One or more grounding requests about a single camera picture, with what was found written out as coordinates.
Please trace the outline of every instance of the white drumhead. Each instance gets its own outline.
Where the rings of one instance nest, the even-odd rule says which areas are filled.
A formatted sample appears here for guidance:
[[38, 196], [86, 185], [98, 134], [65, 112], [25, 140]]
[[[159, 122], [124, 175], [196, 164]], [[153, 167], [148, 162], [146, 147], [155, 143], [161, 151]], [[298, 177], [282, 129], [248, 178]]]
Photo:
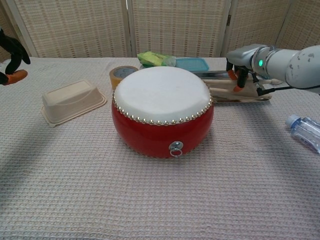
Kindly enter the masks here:
[[203, 80], [187, 70], [170, 66], [150, 67], [130, 74], [116, 87], [114, 99], [129, 117], [162, 124], [192, 119], [211, 103], [210, 91]]

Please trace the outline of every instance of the beige room divider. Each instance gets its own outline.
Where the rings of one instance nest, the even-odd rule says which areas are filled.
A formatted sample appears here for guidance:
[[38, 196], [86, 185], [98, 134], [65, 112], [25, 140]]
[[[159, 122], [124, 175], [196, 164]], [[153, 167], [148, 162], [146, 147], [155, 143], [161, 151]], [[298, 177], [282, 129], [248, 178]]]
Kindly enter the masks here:
[[276, 45], [294, 50], [320, 45], [320, 0], [292, 4]]
[[126, 0], [7, 0], [35, 57], [130, 57]]
[[230, 0], [128, 0], [133, 52], [219, 57]]
[[250, 44], [275, 44], [291, 0], [232, 0], [221, 56]]

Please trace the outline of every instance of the beige plastic tray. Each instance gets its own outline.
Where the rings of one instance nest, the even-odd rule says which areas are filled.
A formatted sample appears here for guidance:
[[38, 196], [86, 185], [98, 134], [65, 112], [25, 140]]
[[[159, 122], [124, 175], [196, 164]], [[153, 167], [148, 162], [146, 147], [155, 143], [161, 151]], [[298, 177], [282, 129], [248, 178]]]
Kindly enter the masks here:
[[50, 127], [55, 127], [101, 107], [107, 98], [88, 80], [81, 80], [42, 96], [41, 113]]

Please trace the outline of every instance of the orange object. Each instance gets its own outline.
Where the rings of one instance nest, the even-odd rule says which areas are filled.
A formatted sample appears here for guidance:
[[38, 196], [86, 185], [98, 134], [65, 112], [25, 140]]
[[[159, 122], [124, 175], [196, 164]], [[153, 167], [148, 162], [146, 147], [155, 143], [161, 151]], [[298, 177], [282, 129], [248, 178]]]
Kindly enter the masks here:
[[235, 72], [232, 69], [229, 70], [227, 73], [228, 73], [229, 78], [231, 78], [232, 80], [234, 80], [234, 81], [238, 80], [237, 76], [235, 75]]
[[238, 92], [240, 92], [242, 89], [243, 89], [242, 87], [235, 86], [234, 89], [233, 89], [233, 91], [236, 92], [236, 93], [238, 93]]
[[6, 76], [8, 77], [8, 82], [6, 85], [15, 84], [24, 79], [27, 75], [28, 72], [26, 70], [18, 70], [13, 74], [6, 74]]

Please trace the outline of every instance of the blue container lid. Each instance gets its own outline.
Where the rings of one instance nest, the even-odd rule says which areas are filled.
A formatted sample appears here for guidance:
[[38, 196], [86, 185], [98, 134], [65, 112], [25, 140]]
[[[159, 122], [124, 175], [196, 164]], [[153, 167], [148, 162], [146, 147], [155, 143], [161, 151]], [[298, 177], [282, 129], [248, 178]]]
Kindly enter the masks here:
[[181, 57], [175, 60], [177, 68], [190, 72], [205, 72], [209, 70], [207, 62], [201, 57]]

